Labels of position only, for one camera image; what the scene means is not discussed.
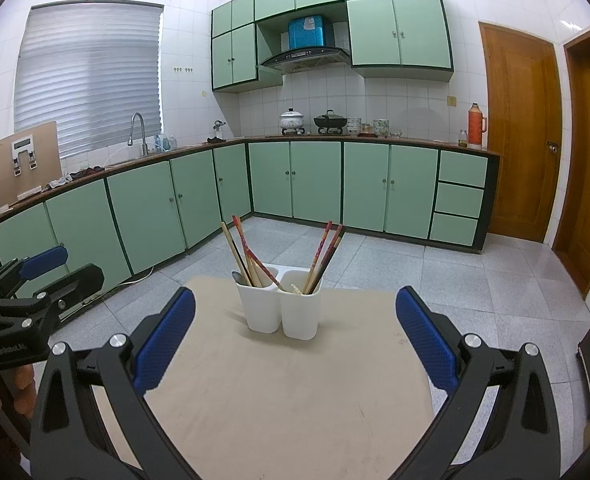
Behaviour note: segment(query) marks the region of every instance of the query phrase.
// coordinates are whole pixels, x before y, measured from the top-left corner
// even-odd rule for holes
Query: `countertop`
[[[242,144],[243,142],[275,142],[279,140],[284,141],[302,141],[302,140],[313,140],[313,141],[342,141],[342,142],[371,142],[376,144],[398,144],[401,146],[424,146],[429,148],[441,148],[452,150],[456,152],[462,153],[470,153],[471,155],[486,155],[486,156],[499,156],[499,153],[491,152],[485,149],[476,149],[476,148],[462,148],[453,142],[440,142],[439,140],[424,140],[424,139],[409,139],[407,137],[399,137],[393,139],[392,137],[358,137],[358,136],[350,136],[350,135],[339,135],[339,136],[325,136],[325,135],[318,135],[318,134],[310,134],[310,135],[300,135],[300,136],[283,136],[283,135],[274,135],[274,136],[262,136],[262,137],[235,137],[234,139],[226,140],[225,142],[219,142],[217,144],[210,144],[208,142],[203,142],[201,144],[194,144],[193,146],[185,146],[183,148],[177,148],[175,150],[171,150],[170,152],[163,152],[163,153],[155,153],[153,155],[142,156],[140,158],[135,158],[132,160],[128,160],[121,164],[115,164],[114,166],[105,168],[104,171],[100,171],[99,173],[95,173],[88,176],[83,176],[82,178],[76,179],[73,182],[65,184],[63,186],[56,187],[55,189],[50,189],[48,191],[44,191],[40,194],[33,195],[28,197],[21,202],[17,202],[16,204],[12,205],[12,208],[6,212],[0,214],[0,222],[5,221],[12,216],[29,209],[31,206],[37,205],[38,203],[45,202],[46,200],[53,198],[57,195],[75,189],[76,187],[84,186],[85,184],[89,184],[94,182],[95,180],[100,180],[101,178],[105,178],[107,176],[111,176],[113,174],[122,173],[123,171],[134,170],[135,168],[140,168],[143,166],[148,166],[149,164],[154,164],[156,162],[162,162],[163,160],[170,160],[172,158],[176,158],[178,156],[189,155],[190,153],[198,153],[203,152],[204,150],[210,150],[212,148],[220,148],[222,146],[234,146],[235,144]]]

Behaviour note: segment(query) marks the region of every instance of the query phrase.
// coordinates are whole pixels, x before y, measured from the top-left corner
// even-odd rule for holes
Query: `metal bolt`
[[[66,350],[66,343],[56,343],[53,345],[53,354],[62,355]]]
[[[124,343],[126,343],[126,336],[124,334],[115,334],[111,336],[108,342],[113,348],[120,348],[120,346],[124,346]]]
[[[524,351],[533,357],[539,354],[539,348],[537,348],[537,345],[534,343],[526,343],[526,346],[524,346]]]
[[[466,334],[464,343],[470,346],[470,348],[479,348],[482,346],[482,338],[480,338],[480,336],[477,334]]]

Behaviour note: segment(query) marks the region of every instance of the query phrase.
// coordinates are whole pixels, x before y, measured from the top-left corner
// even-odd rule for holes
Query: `window blind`
[[[161,132],[161,7],[70,3],[31,9],[19,52],[15,131],[57,122],[60,158],[125,142],[142,114]],[[136,133],[140,136],[139,121]]]

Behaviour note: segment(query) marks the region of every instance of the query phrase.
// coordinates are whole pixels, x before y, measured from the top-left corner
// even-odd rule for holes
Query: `gray tile floor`
[[[322,233],[319,228],[262,218],[247,219],[244,228],[260,259],[301,267],[310,265]],[[130,333],[145,316],[158,312],[178,284],[198,274],[229,278],[232,269],[235,261],[220,234],[155,268],[147,279],[106,296],[57,331],[51,343],[65,340],[75,349],[100,346],[110,335]],[[393,291],[404,285],[414,286],[461,332],[475,332],[490,346],[518,349],[526,341],[539,346],[553,383],[565,471],[582,450],[587,409],[575,352],[590,326],[590,313],[550,248],[488,235],[482,254],[466,254],[346,234],[324,281],[325,287]],[[38,375],[42,369],[43,364],[37,365]],[[435,388],[432,393],[437,412],[445,394]],[[474,451],[495,395],[496,389],[489,388],[456,462]]]

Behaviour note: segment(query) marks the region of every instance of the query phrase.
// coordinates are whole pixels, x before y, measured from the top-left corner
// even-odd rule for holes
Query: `door frame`
[[[576,38],[573,38],[571,41],[568,41],[564,44],[564,55],[566,57],[566,66],[569,68],[571,66],[571,54],[569,53],[569,49],[578,45],[579,43],[589,40],[590,39],[590,29],[582,32]],[[571,155],[570,155],[570,164],[568,170],[568,179],[566,180],[566,191],[564,192],[564,206],[562,207],[562,212],[559,218],[559,224],[557,227],[557,231],[555,233],[555,240],[553,241],[553,252],[557,255],[559,260],[563,263],[564,268],[566,271],[571,275],[573,282],[577,286],[582,298],[586,299],[588,292],[590,291],[590,280],[586,282],[585,286],[580,286],[585,280],[584,278],[579,275],[579,272],[575,269],[574,264],[570,260],[570,258],[566,255],[565,252],[562,251],[560,245],[562,243],[562,238],[567,235],[566,230],[571,228],[571,225],[564,225],[568,222],[568,215],[571,214],[571,197],[569,196],[571,189],[570,183],[571,179],[573,178],[573,173],[577,171],[577,158],[573,156],[574,153],[577,153],[578,150],[578,143],[580,136],[576,134],[577,131],[577,117],[578,113],[575,113],[575,108],[577,106],[577,101],[572,98],[572,73],[571,70],[568,69],[568,79],[571,91],[571,110],[572,110],[572,123],[571,123]]]
[[[564,114],[564,108],[563,108],[563,102],[562,102],[562,92],[561,92],[561,80],[559,77],[559,63],[557,62],[557,56],[556,56],[556,52],[555,52],[555,44],[552,41],[549,41],[545,38],[541,38],[540,36],[535,36],[534,34],[529,34],[527,32],[523,32],[522,30],[516,30],[514,28],[510,28],[510,27],[502,27],[501,25],[495,25],[494,23],[488,23],[488,22],[482,22],[479,21],[479,31],[480,34],[482,36],[482,48],[484,47],[484,38],[486,35],[486,30],[490,29],[490,30],[499,30],[501,32],[510,32],[511,34],[515,34],[517,36],[521,36],[523,38],[527,38],[529,40],[538,40],[538,41],[542,41],[544,43],[548,43],[552,48],[553,48],[553,54],[555,55],[555,75],[557,78],[557,87],[559,88],[559,95],[558,95],[558,100],[559,100],[559,147],[561,149],[561,145],[562,145],[562,140],[563,140],[563,124],[562,124],[562,119],[563,119],[563,114]],[[484,63],[486,63],[486,50],[484,49]],[[490,87],[490,81],[488,80],[488,71],[486,74],[486,88],[488,89],[488,137],[486,139],[486,143],[488,145],[488,141],[490,139],[490,136],[492,134],[492,128],[491,126],[491,115],[492,115],[492,111],[491,111],[491,107],[490,107],[490,93],[491,93],[491,87]],[[548,221],[546,222],[545,227],[542,230],[541,236],[540,236],[540,243],[544,242],[544,239],[546,238],[546,232],[548,231],[548,228],[550,227],[550,220],[552,218],[552,214],[553,214],[553,206],[555,204],[555,196],[556,196],[556,187],[557,184],[559,183],[559,169],[561,167],[561,156],[558,156],[556,158],[556,168],[555,168],[555,190],[553,191],[552,194],[552,198],[550,200],[550,204],[548,206],[548,210],[546,211],[546,218],[548,219]],[[498,198],[498,192],[496,192],[495,194],[495,201]]]

